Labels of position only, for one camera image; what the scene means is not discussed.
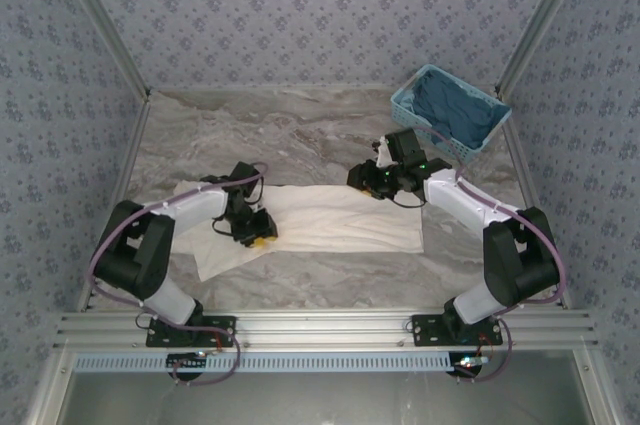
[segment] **gray marble surface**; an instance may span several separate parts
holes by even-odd
[[[247,90],[154,93],[128,198],[158,200],[181,180],[264,161],[269,184],[344,184],[374,158],[371,142],[397,130],[390,90]],[[443,156],[424,144],[428,157]],[[467,178],[496,198],[524,205],[502,133]],[[173,254],[170,274],[207,308],[429,307],[482,275],[480,241],[444,211],[422,211],[424,254],[265,255],[206,282],[192,256]],[[112,308],[100,298],[95,308]]]

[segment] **patterned wallpaper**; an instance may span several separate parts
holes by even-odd
[[[640,423],[640,0],[566,0],[510,102],[535,184]]]
[[[0,0],[0,423],[77,301],[138,106],[77,0]]]
[[[538,0],[102,0],[148,85],[494,84]]]

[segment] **blue towel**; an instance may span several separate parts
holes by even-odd
[[[475,150],[508,112],[507,106],[491,107],[482,98],[470,96],[453,80],[431,70],[418,80],[412,92],[402,98],[404,106],[429,120],[446,138],[455,138]],[[433,143],[440,139],[432,136]]]

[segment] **plastic basket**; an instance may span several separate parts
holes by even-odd
[[[415,113],[413,113],[413,110],[401,104],[402,98],[404,97],[404,94],[406,93],[406,91],[412,90],[416,81],[428,71],[436,71],[436,72],[442,73],[446,77],[453,80],[462,89],[464,89],[471,97],[480,98],[485,102],[487,102],[487,104],[491,107],[495,107],[496,105],[507,107],[507,105],[505,105],[501,101],[493,97],[490,97],[484,92],[481,92],[477,88],[469,85],[464,80],[454,77],[450,73],[447,73],[444,70],[441,70],[435,65],[427,64],[424,67],[422,67],[420,70],[418,70],[415,73],[415,75],[413,75],[413,77],[411,77],[407,81],[407,83],[405,83],[396,93],[394,93],[391,96],[391,118],[393,119],[394,122],[399,123],[400,125],[404,125],[406,127],[425,126],[425,127],[432,128],[429,120],[416,115]],[[489,135],[487,135],[487,137],[483,140],[482,145],[476,148],[475,150],[467,147],[466,145],[463,145],[455,138],[451,138],[450,141],[451,143],[453,143],[453,146],[460,154],[460,157],[462,158],[463,162],[469,163],[474,156],[480,153],[484,149],[484,147],[486,147],[487,144],[491,141],[491,139],[493,138],[495,133],[500,129],[500,127],[502,127],[504,122],[506,122],[509,119],[510,116],[511,116],[511,109],[509,108],[507,110],[507,113],[505,113],[504,117],[502,117],[502,119],[500,120],[500,122],[493,128],[493,130],[491,130],[491,132],[489,132]],[[433,143],[431,141],[430,133],[427,133],[423,130],[416,130],[415,132],[416,132],[416,135],[418,135],[418,137],[421,137],[424,140],[427,140],[430,143]],[[449,147],[444,142],[442,141],[438,142],[436,144],[436,147],[438,147],[440,150],[445,152],[447,155],[455,158],[455,155],[453,154],[453,152],[449,150]]]

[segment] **white cloth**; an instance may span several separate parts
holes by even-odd
[[[175,193],[194,187],[193,182],[181,182]],[[420,203],[414,195],[403,192],[397,201]],[[266,185],[262,203],[278,227],[277,240],[247,248],[215,233],[207,220],[175,237],[172,251],[194,255],[201,281],[273,252],[424,251],[419,208],[405,209],[389,200],[375,200],[351,187]],[[224,221],[216,227],[228,231]]]

